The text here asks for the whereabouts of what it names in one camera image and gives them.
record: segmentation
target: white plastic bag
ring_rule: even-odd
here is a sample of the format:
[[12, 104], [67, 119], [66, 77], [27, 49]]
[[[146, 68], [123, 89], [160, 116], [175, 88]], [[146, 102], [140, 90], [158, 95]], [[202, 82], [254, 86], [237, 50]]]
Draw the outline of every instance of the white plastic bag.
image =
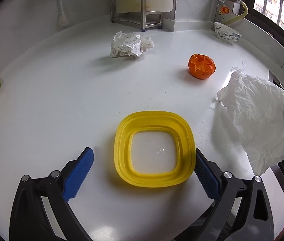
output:
[[218, 91], [256, 175], [284, 159], [284, 90], [239, 71]]

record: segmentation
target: metal shelf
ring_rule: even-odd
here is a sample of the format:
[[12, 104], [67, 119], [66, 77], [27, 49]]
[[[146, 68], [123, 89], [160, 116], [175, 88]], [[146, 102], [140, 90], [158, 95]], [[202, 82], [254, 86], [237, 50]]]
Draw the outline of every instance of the metal shelf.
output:
[[141, 0], [141, 12], [130, 12], [115, 14], [115, 6], [113, 0], [109, 0], [111, 21], [120, 24], [141, 28], [142, 32], [146, 28], [158, 27], [162, 29], [162, 12], [146, 11], [146, 0]]

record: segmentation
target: crumpled paper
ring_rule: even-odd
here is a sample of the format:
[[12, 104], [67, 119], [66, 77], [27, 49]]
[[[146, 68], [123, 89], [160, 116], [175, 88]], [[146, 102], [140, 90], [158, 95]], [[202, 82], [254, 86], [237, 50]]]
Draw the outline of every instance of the crumpled paper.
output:
[[154, 47], [151, 37], [143, 37], [139, 33], [118, 32], [111, 42], [111, 57], [134, 56], [139, 58], [142, 52]]
[[284, 159], [284, 90], [239, 71], [218, 91], [255, 175]]

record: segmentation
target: metal screw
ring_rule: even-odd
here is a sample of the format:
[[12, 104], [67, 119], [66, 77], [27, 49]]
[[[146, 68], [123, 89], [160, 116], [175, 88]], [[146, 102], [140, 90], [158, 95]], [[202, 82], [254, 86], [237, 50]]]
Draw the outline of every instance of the metal screw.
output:
[[52, 173], [51, 173], [51, 176], [53, 178], [57, 178], [58, 176], [60, 175], [60, 172], [58, 170], [54, 170]]
[[257, 181], [257, 182], [261, 182], [261, 178], [259, 177], [259, 176], [255, 176], [255, 181]]
[[232, 178], [232, 173], [231, 172], [224, 172], [224, 177], [226, 177], [226, 178]]
[[29, 176], [28, 176], [28, 175], [22, 176], [22, 181], [26, 182], [28, 179], [29, 179]]

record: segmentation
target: hanging brush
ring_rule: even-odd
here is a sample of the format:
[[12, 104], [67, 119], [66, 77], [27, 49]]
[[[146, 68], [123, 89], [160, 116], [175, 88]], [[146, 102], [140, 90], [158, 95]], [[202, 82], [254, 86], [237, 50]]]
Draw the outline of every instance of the hanging brush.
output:
[[66, 12], [63, 9], [62, 0], [58, 0], [58, 3], [59, 3], [60, 10], [61, 10], [58, 24], [59, 26], [66, 26], [69, 24], [69, 19], [67, 18]]

